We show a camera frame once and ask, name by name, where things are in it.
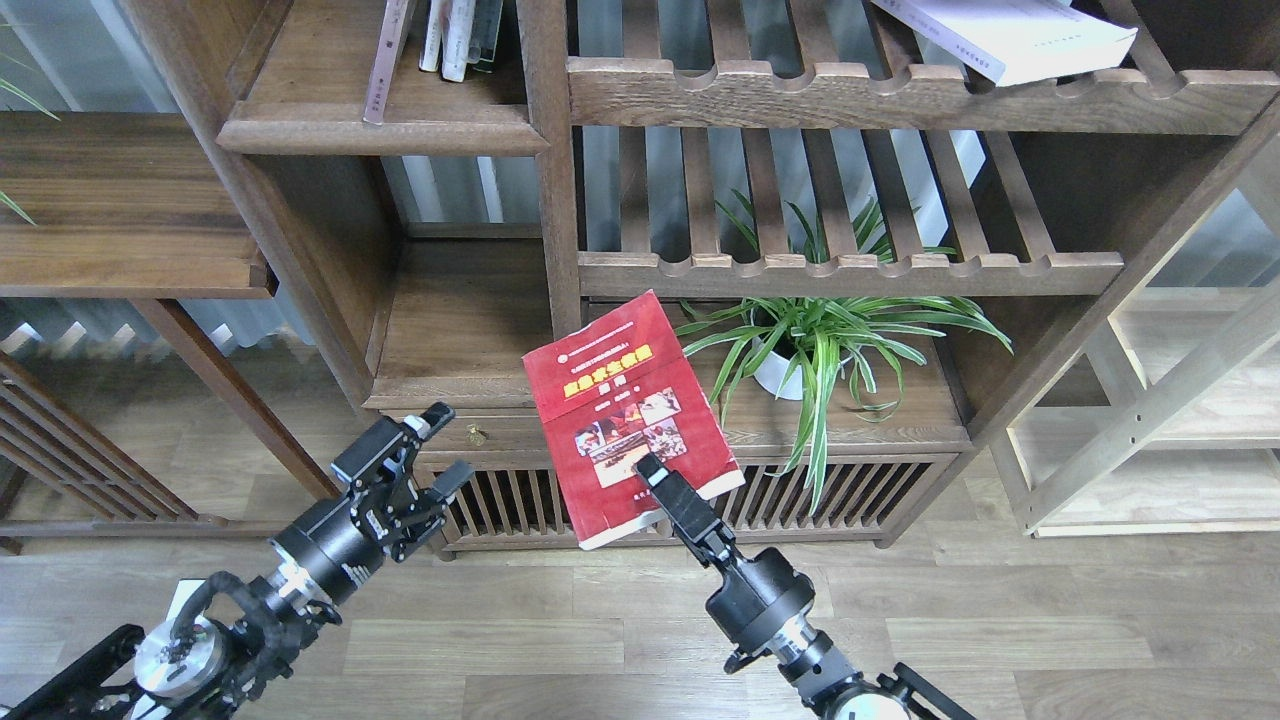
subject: red book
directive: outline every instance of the red book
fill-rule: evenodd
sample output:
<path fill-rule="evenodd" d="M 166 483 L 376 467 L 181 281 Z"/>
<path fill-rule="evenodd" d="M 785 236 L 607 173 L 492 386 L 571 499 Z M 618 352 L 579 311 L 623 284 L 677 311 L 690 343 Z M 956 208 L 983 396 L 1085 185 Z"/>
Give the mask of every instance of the red book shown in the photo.
<path fill-rule="evenodd" d="M 582 550 L 663 519 L 635 473 L 649 452 L 708 500 L 744 483 L 653 291 L 525 355 L 525 373 Z"/>

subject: book spine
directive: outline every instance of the book spine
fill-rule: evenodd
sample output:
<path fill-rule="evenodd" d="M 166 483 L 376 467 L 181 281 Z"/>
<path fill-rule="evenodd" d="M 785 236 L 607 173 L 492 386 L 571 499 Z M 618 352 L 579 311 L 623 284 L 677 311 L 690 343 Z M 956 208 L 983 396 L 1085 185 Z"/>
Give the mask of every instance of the book spine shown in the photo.
<path fill-rule="evenodd" d="M 998 83 L 1005 76 L 1007 67 L 1002 60 L 940 23 L 910 0 L 872 0 L 872 3 L 993 82 Z"/>
<path fill-rule="evenodd" d="M 443 60 L 440 61 L 440 76 L 447 81 L 462 82 L 466 76 L 475 10 L 475 0 L 453 0 L 449 8 L 449 26 L 444 35 Z"/>
<path fill-rule="evenodd" d="M 374 67 L 369 72 L 369 92 L 365 95 L 364 120 L 380 126 L 387 113 L 387 95 L 390 92 L 396 61 L 404 45 L 404 29 L 408 26 L 411 0 L 387 0 L 383 14 L 383 29 L 378 37 L 378 51 L 374 54 Z"/>
<path fill-rule="evenodd" d="M 440 38 L 444 35 L 443 15 L 449 12 L 449 0 L 431 0 L 426 12 L 426 35 L 422 40 L 422 58 L 417 69 L 434 73 L 440 69 Z"/>

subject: wooden cabinet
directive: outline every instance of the wooden cabinet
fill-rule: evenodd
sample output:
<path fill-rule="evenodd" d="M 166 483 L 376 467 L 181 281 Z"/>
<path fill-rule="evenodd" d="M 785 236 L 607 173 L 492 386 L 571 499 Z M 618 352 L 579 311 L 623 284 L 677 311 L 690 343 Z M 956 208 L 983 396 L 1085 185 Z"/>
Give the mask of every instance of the wooden cabinet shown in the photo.
<path fill-rule="evenodd" d="M 922 389 L 892 423 L 841 414 L 836 434 L 847 434 L 833 450 L 824 500 L 833 515 L 805 519 L 796 479 L 767 471 L 782 459 L 788 409 L 741 397 L 727 424 L 754 478 L 721 502 L 740 528 L 806 537 L 854 528 L 892 542 L 1068 368 L 1280 127 L 1280 9 L 1261 0 L 1091 4 L 1143 26 L 1125 65 L 1009 88 L 924 64 L 914 35 L 874 9 L 879 63 L 870 65 L 879 69 L 840 55 L 831 33 L 838 18 L 826 3 L 790 0 L 782 35 L 801 70 L 783 78 L 755 59 L 736 1 L 705 0 L 714 65 L 691 73 L 662 58 L 654 1 L 623 0 L 623 56 L 591 58 L 571 51 L 579 31 L 563 0 L 518 0 L 518 65 L 449 85 L 411 69 L 411 45 L 381 127 L 360 122 L 378 3 L 122 5 L 351 402 L 394 414 L 443 398 L 465 414 L 504 418 L 492 433 L 502 451 L 447 447 L 497 473 L 465 493 L 451 530 L 458 547 L 499 536 L 567 539 L 554 478 L 536 461 L 518 359 L 609 302 L 650 287 L 664 299 L 974 296 L 1016 354 L 955 336 L 938 345 Z M 591 124 L 620 128 L 617 250 L 588 250 L 580 232 L 575 136 Z M 680 128 L 689 238 L 678 252 L 655 252 L 648 227 L 644 188 L 666 181 L 644 172 L 643 128 L 653 126 Z M 760 258 L 718 243 L 705 182 L 710 127 L 741 131 Z M 808 265 L 786 247 L 765 128 L 803 133 L 836 258 L 828 264 Z M 831 137 L 841 128 L 858 131 L 867 149 L 893 263 L 851 246 Z M 951 258 L 923 252 L 892 129 L 919 133 L 927 149 Z M 973 183 L 951 131 L 980 135 L 986 164 Z M 384 201 L 381 168 L 369 161 L 392 154 L 534 156 L 540 241 L 407 241 Z M 502 445 L 508 432 L 520 439 Z M 425 461 L 444 448 L 433 446 Z"/>

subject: white flower pot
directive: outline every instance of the white flower pot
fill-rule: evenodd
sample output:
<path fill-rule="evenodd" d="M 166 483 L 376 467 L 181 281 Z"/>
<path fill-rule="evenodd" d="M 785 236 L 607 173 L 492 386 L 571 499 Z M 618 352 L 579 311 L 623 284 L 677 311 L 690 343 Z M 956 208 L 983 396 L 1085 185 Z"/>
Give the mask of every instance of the white flower pot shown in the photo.
<path fill-rule="evenodd" d="M 760 346 L 760 341 L 753 341 L 756 347 Z M 782 378 L 787 374 L 787 365 L 791 364 L 790 357 L 783 357 L 777 352 L 769 352 L 764 357 L 764 363 L 756 368 L 755 382 L 760 383 L 760 387 L 772 392 L 774 396 L 783 400 L 800 400 L 804 396 L 804 372 L 796 368 L 795 373 L 787 378 L 783 384 Z"/>

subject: wooden shelving unit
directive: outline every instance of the wooden shelving unit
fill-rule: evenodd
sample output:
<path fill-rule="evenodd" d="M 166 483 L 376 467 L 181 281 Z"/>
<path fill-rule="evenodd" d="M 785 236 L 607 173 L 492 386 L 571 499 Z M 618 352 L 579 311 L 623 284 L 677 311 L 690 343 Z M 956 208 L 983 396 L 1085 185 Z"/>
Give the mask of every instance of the wooden shelving unit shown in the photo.
<path fill-rule="evenodd" d="M 1143 24 L 1128 0 L 1102 5 L 1116 22 Z M 1276 92 L 1270 72 L 1175 68 L 1149 35 L 1133 49 L 1132 68 L 996 88 L 960 68 L 908 61 L 916 55 L 910 31 L 879 12 L 872 17 L 877 40 L 899 67 L 892 77 L 874 77 L 865 63 L 841 61 L 822 4 L 809 3 L 790 5 L 804 73 L 783 78 L 751 59 L 737 3 L 710 0 L 707 8 L 716 64 L 705 73 L 677 72 L 659 56 L 652 8 L 625 14 L 639 26 L 627 32 L 640 36 L 626 58 L 570 58 L 572 122 L 1239 135 Z"/>
<path fill-rule="evenodd" d="M 180 115 L 0 113 L 0 295 L 270 297 L 275 278 Z"/>
<path fill-rule="evenodd" d="M 1027 529 L 1280 529 L 1277 291 L 1147 288 L 1126 302 L 1085 346 L 1110 402 L 1034 407 L 992 447 Z"/>
<path fill-rule="evenodd" d="M 804 528 L 805 537 L 840 537 L 829 532 L 838 527 L 892 542 L 1065 372 L 1091 332 L 1280 129 L 1280 38 L 1268 29 L 1280 10 L 1263 0 L 1103 0 L 1106 14 L 1143 27 L 1123 68 L 998 90 L 960 69 L 925 65 L 914 35 L 869 5 L 882 70 L 838 55 L 826 3 L 788 0 L 801 72 L 781 78 L 755 59 L 741 5 L 705 0 L 714 68 L 690 77 L 662 59 L 657 3 L 623 1 L 623 58 L 588 58 L 570 49 L 576 29 L 563 0 L 517 0 L 520 65 L 451 86 L 412 68 L 411 45 L 389 122 L 378 128 L 358 117 L 380 6 L 227 5 L 123 1 L 352 404 L 397 413 L 444 397 L 463 418 L 488 418 L 472 420 L 477 433 L 456 450 L 493 473 L 475 486 L 488 493 L 492 515 L 476 516 L 480 505 L 466 505 L 472 516 L 457 516 L 451 530 L 458 547 L 525 530 L 520 542 L 541 542 L 532 536 L 557 523 L 550 534 L 563 534 L 518 357 L 581 327 L 600 301 L 649 287 L 666 299 L 970 295 L 1012 336 L 1014 356 L 988 338 L 956 334 L 914 378 L 927 389 L 908 398 L 893 424 L 867 425 L 851 414 L 836 421 L 837 434 L 849 434 L 832 471 L 847 475 L 831 487 L 846 497 L 828 498 L 827 510 L 847 512 Z M 588 252 L 580 237 L 573 132 L 585 124 L 620 127 L 616 252 Z M 655 124 L 682 128 L 691 190 L 690 240 L 680 258 L 660 259 L 644 222 L 643 128 Z M 710 126 L 742 129 L 762 258 L 735 261 L 713 232 Z M 804 131 L 832 263 L 808 266 L 786 247 L 763 128 Z M 833 128 L 863 133 L 895 263 L 850 247 Z M 923 252 L 891 128 L 922 132 L 955 258 Z M 979 131 L 986 145 L 987 168 L 973 186 L 959 176 L 946 132 L 957 128 Z M 402 247 L 398 222 L 381 204 L 381 169 L 366 161 L 379 154 L 534 155 L 541 242 Z M 749 413 L 727 430 L 751 468 L 768 468 L 781 460 L 786 411 L 763 401 L 756 407 L 750 397 L 739 402 Z M 883 477 L 847 469 L 863 465 Z M 748 506 L 739 495 L 721 510 L 748 527 L 801 529 L 795 478 L 751 487 Z M 539 503 L 517 502 L 513 488 Z"/>
<path fill-rule="evenodd" d="M 547 147 L 529 122 L 520 63 L 444 82 L 417 69 L 416 28 L 396 68 L 387 123 L 361 122 L 383 5 L 297 0 L 269 12 L 284 5 L 283 19 L 259 18 L 261 37 L 280 24 L 218 135 L 223 147 L 270 155 L 535 155 Z"/>

